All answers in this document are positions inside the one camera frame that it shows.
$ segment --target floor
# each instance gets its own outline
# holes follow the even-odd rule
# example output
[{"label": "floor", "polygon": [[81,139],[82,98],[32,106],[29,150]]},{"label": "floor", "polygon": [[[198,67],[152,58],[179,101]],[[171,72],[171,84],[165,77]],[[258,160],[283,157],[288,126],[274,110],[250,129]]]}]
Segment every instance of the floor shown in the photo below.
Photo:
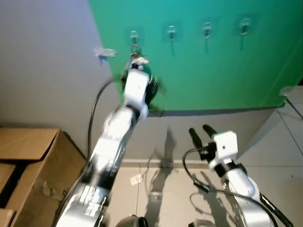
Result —
[{"label": "floor", "polygon": [[[289,100],[303,113],[303,87]],[[261,192],[294,224],[303,226],[303,121],[285,104],[277,109],[239,157]],[[222,187],[208,169],[190,169],[199,179]],[[134,186],[130,178],[141,174]],[[183,169],[121,168],[107,213],[110,227],[136,214],[148,219],[149,227],[187,227],[197,218],[218,227],[235,226],[224,195],[200,192]],[[279,226],[284,226],[276,218]]]}]

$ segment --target sticker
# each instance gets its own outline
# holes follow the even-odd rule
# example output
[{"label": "sticker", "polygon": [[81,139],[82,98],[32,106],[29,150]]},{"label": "sticker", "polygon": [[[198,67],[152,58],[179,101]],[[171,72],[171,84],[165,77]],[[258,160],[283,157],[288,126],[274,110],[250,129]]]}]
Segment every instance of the sticker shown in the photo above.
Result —
[{"label": "sticker", "polygon": [[141,183],[143,181],[143,177],[141,174],[138,174],[136,176],[133,176],[131,179],[132,186],[138,183]]}]

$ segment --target black cable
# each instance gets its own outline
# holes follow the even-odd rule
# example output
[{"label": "black cable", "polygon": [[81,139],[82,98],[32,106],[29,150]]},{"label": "black cable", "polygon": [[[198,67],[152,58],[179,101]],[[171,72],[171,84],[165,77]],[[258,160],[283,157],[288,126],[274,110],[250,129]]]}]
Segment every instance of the black cable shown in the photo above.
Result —
[{"label": "black cable", "polygon": [[78,177],[78,179],[71,186],[71,188],[68,190],[68,192],[66,193],[66,195],[63,197],[62,201],[60,202],[60,205],[59,205],[58,209],[55,212],[55,217],[53,218],[52,227],[56,227],[65,202],[67,201],[68,197],[70,197],[71,193],[75,190],[77,184],[82,180],[83,175],[84,175],[84,172]]},{"label": "black cable", "polygon": [[95,101],[94,101],[94,104],[93,104],[93,107],[91,109],[91,113],[90,113],[90,119],[89,119],[89,130],[88,130],[88,138],[87,138],[87,148],[88,148],[88,151],[87,151],[87,162],[86,162],[86,166],[88,165],[89,163],[89,159],[90,159],[90,156],[91,156],[91,131],[92,131],[92,127],[93,127],[93,121],[94,121],[94,116],[95,116],[95,111],[96,111],[96,106],[97,106],[97,103],[98,103],[98,100],[99,98],[101,97],[103,91],[105,90],[105,88],[108,87],[108,85],[110,85],[112,82],[116,81],[118,79],[110,79],[108,82],[106,82],[102,88],[99,90],[96,98],[95,98]]},{"label": "black cable", "polygon": [[208,186],[207,184],[205,184],[205,183],[199,181],[198,179],[194,178],[194,177],[190,174],[190,172],[189,172],[189,170],[188,170],[188,168],[187,168],[187,166],[186,166],[185,159],[186,159],[186,157],[187,157],[189,154],[191,154],[191,153],[193,153],[193,152],[197,152],[197,151],[199,151],[200,149],[201,149],[201,148],[194,148],[194,149],[188,150],[188,151],[183,155],[183,157],[182,157],[182,164],[183,164],[183,167],[184,167],[186,173],[188,174],[188,176],[194,181],[194,185],[197,186],[197,187],[199,187],[199,188],[201,188],[201,189],[204,190],[206,193],[208,193],[208,192],[218,192],[218,193],[223,193],[223,194],[225,194],[225,195],[237,196],[237,197],[240,197],[240,198],[242,198],[242,199],[249,200],[249,201],[255,203],[256,205],[260,206],[260,207],[268,214],[269,218],[271,219],[271,221],[272,221],[273,224],[274,224],[274,227],[278,227],[278,224],[277,224],[277,222],[276,222],[274,216],[273,216],[273,215],[270,213],[270,211],[269,211],[263,204],[261,204],[260,202],[254,200],[254,199],[252,199],[251,197],[248,197],[248,196],[244,196],[244,195],[241,195],[241,194],[238,194],[238,193],[233,193],[233,192],[229,192],[229,191],[225,191],[225,190],[221,190],[221,189],[217,189],[217,188]]},{"label": "black cable", "polygon": [[288,102],[288,104],[294,109],[294,111],[300,116],[300,118],[301,118],[302,121],[303,121],[303,116],[302,116],[302,114],[298,111],[298,109],[294,106],[294,104],[293,104],[291,101],[289,101],[288,98],[286,99],[286,102]]},{"label": "black cable", "polygon": [[[86,167],[89,164],[89,160],[90,160],[90,156],[91,156],[91,130],[92,130],[92,125],[93,125],[93,121],[94,121],[94,116],[95,116],[95,111],[96,111],[96,106],[97,106],[98,100],[100,99],[100,97],[101,97],[103,91],[105,90],[105,88],[107,88],[108,85],[110,85],[112,82],[114,82],[116,80],[118,80],[118,79],[110,79],[108,82],[106,82],[102,86],[102,88],[99,90],[99,92],[98,92],[98,94],[95,98],[93,107],[91,109],[91,114],[90,114],[90,119],[89,119],[89,130],[88,130],[88,156],[87,156],[87,160],[86,160]],[[70,197],[71,193],[75,190],[77,184],[82,180],[83,176],[84,176],[84,172],[78,177],[76,182],[71,186],[71,188],[69,189],[67,194],[62,199],[57,211],[55,212],[55,217],[53,219],[52,227],[55,227],[57,225],[57,222],[59,220],[59,217],[60,217],[60,214],[61,214],[61,211],[63,209],[63,206],[64,206],[65,202]]]}]

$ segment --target green backdrop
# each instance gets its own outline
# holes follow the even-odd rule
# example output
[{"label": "green backdrop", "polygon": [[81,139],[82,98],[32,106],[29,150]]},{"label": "green backdrop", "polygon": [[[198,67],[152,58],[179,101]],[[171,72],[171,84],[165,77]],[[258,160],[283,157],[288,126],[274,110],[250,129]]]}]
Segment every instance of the green backdrop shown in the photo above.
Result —
[{"label": "green backdrop", "polygon": [[[160,109],[280,106],[280,91],[302,78],[302,0],[89,1],[103,46],[116,50],[109,58],[114,76],[137,31],[142,54],[166,88],[153,101]],[[250,25],[243,36],[244,18]],[[169,25],[176,28],[172,42]]]}]

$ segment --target white wall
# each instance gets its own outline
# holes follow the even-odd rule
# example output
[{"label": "white wall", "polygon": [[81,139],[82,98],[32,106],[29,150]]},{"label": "white wall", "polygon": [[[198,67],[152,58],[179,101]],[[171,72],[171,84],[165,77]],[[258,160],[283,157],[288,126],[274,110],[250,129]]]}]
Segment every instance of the white wall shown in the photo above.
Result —
[{"label": "white wall", "polygon": [[[0,123],[60,127],[86,154],[91,105],[111,77],[108,63],[100,64],[94,56],[98,46],[101,41],[86,0],[0,1]],[[112,86],[98,106],[94,143],[104,118],[118,104]],[[136,128],[125,157],[149,158],[155,149],[162,153],[171,128],[173,155],[180,159],[192,147],[188,129],[196,127],[202,135],[204,123],[218,131],[236,131],[243,148],[271,112],[149,118]]]}]

